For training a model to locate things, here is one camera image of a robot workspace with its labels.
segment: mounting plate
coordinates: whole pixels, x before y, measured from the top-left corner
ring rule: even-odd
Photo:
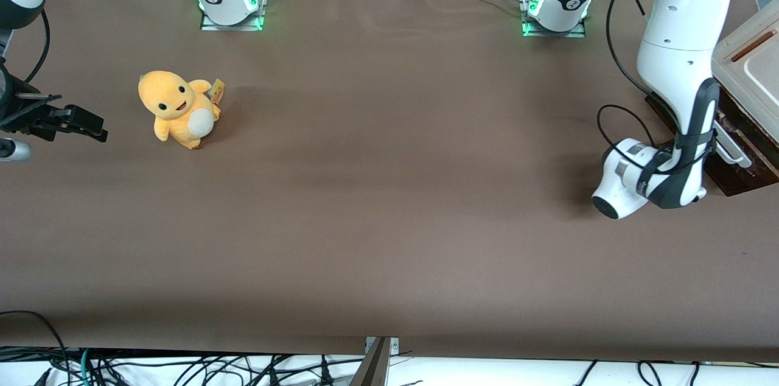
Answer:
[[[248,0],[251,5],[256,5],[257,9],[251,12],[245,20],[231,26],[223,26],[215,23],[203,11],[203,7],[200,11],[203,12],[203,19],[200,21],[200,30],[205,31],[262,31],[262,26],[265,24],[265,6],[268,4],[268,0]]]
[[[557,31],[547,30],[543,28],[540,23],[533,16],[529,14],[532,9],[536,8],[540,0],[520,0],[520,12],[522,13],[522,34],[523,36],[540,36],[540,37],[584,37],[586,31],[584,29],[584,20],[581,19],[573,30],[559,33]]]
[[[373,345],[373,341],[375,341],[375,337],[368,337],[365,338],[365,354],[368,353],[368,350],[371,349],[371,345]],[[391,356],[397,356],[400,354],[400,339],[399,338],[389,338],[389,354]]]

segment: brown table surface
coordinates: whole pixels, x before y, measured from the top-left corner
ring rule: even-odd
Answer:
[[[34,84],[110,135],[22,136],[34,158],[2,165],[0,309],[70,346],[779,359],[779,189],[598,214],[598,107],[670,134],[609,56],[607,0],[581,40],[523,37],[516,5],[270,0],[262,33],[217,33],[194,0],[47,0]],[[631,69],[642,22],[618,0]],[[12,72],[42,37],[17,31]],[[225,81],[202,150],[154,137],[154,69]],[[29,319],[0,336],[53,344]]]

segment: stuffed animal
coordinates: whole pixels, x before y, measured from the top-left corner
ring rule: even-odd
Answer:
[[[146,109],[156,117],[154,134],[167,141],[170,134],[187,149],[200,147],[200,138],[214,128],[222,111],[217,108],[225,84],[221,80],[189,83],[167,71],[152,71],[141,76],[138,94]]]

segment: white belly patch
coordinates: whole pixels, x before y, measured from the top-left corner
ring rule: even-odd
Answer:
[[[195,109],[189,115],[187,128],[194,136],[202,137],[208,135],[214,128],[214,114],[208,109]]]

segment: plush toy tail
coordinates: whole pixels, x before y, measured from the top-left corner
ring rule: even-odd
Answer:
[[[216,82],[214,82],[214,86],[211,86],[211,90],[208,91],[208,98],[211,98],[211,103],[214,103],[214,105],[219,105],[219,102],[222,101],[222,94],[225,93],[225,83],[223,83],[221,80],[217,79]]]

